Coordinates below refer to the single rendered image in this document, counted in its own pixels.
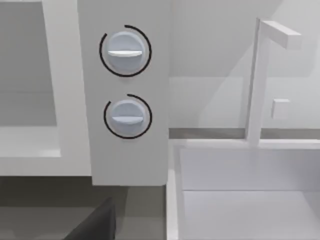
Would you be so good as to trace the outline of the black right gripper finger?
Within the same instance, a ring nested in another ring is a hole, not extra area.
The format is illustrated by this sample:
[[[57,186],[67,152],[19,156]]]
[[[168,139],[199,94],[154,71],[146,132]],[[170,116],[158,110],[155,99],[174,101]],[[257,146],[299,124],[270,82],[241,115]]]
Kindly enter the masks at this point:
[[[116,206],[112,197],[102,202],[62,240],[115,240]]]

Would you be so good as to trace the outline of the tall white tap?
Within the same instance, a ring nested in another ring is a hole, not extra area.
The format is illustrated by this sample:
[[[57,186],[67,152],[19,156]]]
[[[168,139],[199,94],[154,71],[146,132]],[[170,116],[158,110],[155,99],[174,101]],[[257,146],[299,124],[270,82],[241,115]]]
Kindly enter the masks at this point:
[[[250,73],[245,139],[251,148],[259,146],[267,85],[270,43],[286,50],[299,50],[302,34],[274,20],[256,19]]]

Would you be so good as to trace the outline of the white sink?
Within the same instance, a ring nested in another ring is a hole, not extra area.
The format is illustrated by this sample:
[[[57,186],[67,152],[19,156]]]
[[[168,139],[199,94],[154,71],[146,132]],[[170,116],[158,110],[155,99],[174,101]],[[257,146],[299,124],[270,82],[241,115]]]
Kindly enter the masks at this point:
[[[171,139],[167,240],[320,240],[320,140]]]

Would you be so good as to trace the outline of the pale blue microwave knob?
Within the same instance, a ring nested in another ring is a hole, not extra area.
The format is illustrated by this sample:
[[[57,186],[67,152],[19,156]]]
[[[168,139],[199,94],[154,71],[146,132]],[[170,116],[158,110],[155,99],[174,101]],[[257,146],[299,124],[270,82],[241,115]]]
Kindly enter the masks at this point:
[[[145,51],[142,39],[131,31],[113,34],[106,45],[108,62],[121,74],[140,70],[146,58]]]
[[[123,136],[135,136],[145,128],[147,114],[141,103],[133,99],[116,102],[109,114],[114,130]]]

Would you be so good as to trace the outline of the pale microwave oven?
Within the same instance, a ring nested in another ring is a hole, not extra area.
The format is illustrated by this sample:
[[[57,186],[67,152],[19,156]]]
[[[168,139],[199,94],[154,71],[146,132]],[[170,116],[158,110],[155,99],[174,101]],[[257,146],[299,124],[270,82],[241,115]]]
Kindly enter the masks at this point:
[[[0,176],[165,185],[171,8],[171,0],[0,0]],[[145,47],[129,74],[107,59],[107,41],[122,31]],[[109,117],[127,99],[146,112],[133,136]]]

